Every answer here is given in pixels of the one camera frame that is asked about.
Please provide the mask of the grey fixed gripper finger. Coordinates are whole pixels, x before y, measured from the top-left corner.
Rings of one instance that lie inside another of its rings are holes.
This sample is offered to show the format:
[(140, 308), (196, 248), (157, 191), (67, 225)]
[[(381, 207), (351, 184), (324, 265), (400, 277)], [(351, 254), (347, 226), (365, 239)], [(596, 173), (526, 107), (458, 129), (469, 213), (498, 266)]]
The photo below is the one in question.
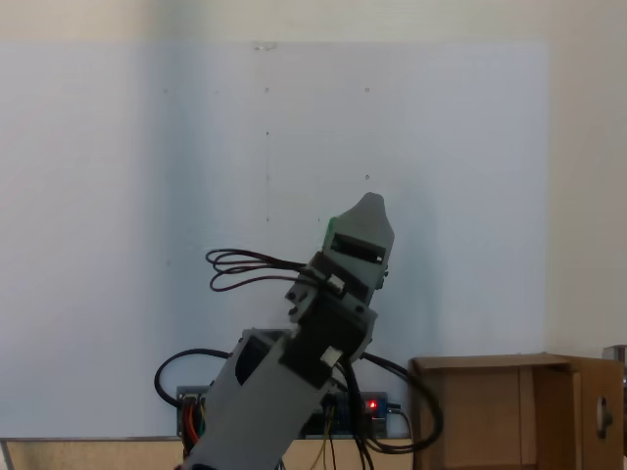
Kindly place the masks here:
[(335, 234), (358, 240), (393, 240), (394, 231), (388, 220), (384, 198), (368, 192), (349, 210), (338, 215), (333, 223)]

